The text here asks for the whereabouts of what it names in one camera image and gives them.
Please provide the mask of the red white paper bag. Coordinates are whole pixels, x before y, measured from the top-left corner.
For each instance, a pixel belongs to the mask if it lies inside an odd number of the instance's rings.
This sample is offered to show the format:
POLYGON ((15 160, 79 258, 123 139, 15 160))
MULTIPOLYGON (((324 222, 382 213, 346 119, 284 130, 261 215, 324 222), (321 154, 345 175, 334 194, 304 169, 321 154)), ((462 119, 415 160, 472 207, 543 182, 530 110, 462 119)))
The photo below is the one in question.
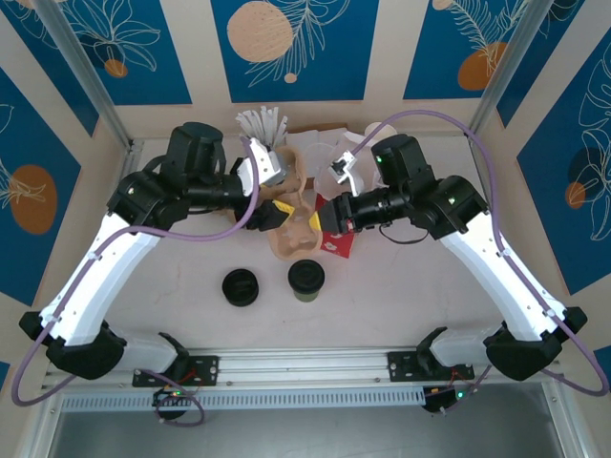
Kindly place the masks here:
MULTIPOLYGON (((349 186, 338 184, 329 173, 328 166, 344 151, 351 152, 365 138, 363 135, 352 133, 347 129, 336 129, 320 133, 325 133, 333 138, 336 138, 337 144, 328 156, 327 164, 322 167, 316 177, 308 178, 312 179, 312 189, 316 193, 316 209, 320 209, 324 203, 344 192, 348 192, 350 194, 349 186)), ((376 161, 373 158, 370 147, 376 142, 394 134, 395 131, 393 129, 378 133, 356 154, 357 162, 354 166, 354 170, 358 172, 364 181, 364 189, 362 193, 371 191, 377 187, 380 178, 376 161)), ((353 243, 355 242, 355 238, 355 234, 339 235, 324 233, 321 249, 327 251, 328 253, 348 259, 353 243)))

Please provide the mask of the black plastic cup lid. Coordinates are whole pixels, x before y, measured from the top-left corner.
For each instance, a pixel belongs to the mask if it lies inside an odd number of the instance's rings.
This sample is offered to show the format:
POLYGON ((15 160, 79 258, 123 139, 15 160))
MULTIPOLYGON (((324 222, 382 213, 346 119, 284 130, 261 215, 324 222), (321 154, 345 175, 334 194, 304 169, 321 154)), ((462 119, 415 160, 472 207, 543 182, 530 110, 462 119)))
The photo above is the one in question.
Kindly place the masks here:
POLYGON ((287 279, 295 292, 313 294, 323 287, 326 273, 322 265, 315 260, 298 260, 290 266, 287 279))

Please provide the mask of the white paper napkins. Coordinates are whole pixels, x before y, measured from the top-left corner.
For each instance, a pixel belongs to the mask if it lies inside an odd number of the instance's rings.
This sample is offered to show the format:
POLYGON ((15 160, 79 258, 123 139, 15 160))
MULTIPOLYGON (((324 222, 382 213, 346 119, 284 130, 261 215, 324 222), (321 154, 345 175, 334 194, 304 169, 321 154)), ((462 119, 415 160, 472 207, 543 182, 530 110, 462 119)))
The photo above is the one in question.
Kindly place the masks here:
POLYGON ((315 178, 337 144, 337 139, 318 131, 305 131, 286 136, 286 144, 297 149, 303 159, 306 176, 315 178))

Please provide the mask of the brown cardboard napkin box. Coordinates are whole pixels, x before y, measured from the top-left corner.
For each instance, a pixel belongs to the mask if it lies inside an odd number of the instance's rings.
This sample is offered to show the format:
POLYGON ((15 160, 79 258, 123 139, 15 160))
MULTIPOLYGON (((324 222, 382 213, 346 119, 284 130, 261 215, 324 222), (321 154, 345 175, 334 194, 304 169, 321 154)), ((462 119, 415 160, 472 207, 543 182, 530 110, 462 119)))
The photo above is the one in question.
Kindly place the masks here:
POLYGON ((336 129, 346 129, 347 127, 348 125, 346 123, 322 123, 292 128, 289 129, 288 132, 290 134, 300 134, 308 131, 327 132, 336 129))

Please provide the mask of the black controller board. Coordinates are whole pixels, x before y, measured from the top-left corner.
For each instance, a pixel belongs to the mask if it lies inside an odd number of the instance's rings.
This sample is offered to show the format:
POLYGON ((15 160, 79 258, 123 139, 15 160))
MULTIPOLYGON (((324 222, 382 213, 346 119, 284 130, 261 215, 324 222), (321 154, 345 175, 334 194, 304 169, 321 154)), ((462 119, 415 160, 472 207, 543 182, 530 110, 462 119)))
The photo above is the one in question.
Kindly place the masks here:
POLYGON ((152 406, 190 406, 191 401, 183 390, 161 388, 153 393, 152 406))
POLYGON ((429 413, 443 413, 454 409, 464 401, 470 393, 469 389, 455 387, 425 387, 423 408, 429 413))

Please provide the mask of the aluminium mounting rail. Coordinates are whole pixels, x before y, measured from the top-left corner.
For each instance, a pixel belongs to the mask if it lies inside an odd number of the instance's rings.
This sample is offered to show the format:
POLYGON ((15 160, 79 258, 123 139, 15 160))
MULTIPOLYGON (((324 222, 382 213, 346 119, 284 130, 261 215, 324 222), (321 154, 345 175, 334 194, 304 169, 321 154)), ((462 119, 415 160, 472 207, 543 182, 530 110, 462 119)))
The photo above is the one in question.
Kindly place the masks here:
POLYGON ((392 382, 387 354, 414 347, 322 348, 292 350, 193 350, 191 356, 218 356, 215 386, 221 388, 340 387, 391 383, 436 385, 446 382, 392 382))

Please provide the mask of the aluminium frame post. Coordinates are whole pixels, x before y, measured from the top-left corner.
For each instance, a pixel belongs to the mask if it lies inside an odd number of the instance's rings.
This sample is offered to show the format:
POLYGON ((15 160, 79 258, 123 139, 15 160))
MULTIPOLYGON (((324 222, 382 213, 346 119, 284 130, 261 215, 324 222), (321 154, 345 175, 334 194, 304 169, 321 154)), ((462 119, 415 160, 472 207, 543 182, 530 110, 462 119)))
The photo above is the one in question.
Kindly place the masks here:
POLYGON ((131 148, 132 139, 120 120, 115 105, 93 64, 61 9, 53 0, 32 0, 32 4, 79 85, 93 103, 111 134, 128 152, 131 148))
POLYGON ((524 0, 522 6, 525 13, 517 21, 470 124, 480 135, 492 119, 508 127, 561 37, 562 26, 553 18, 554 0, 524 0))

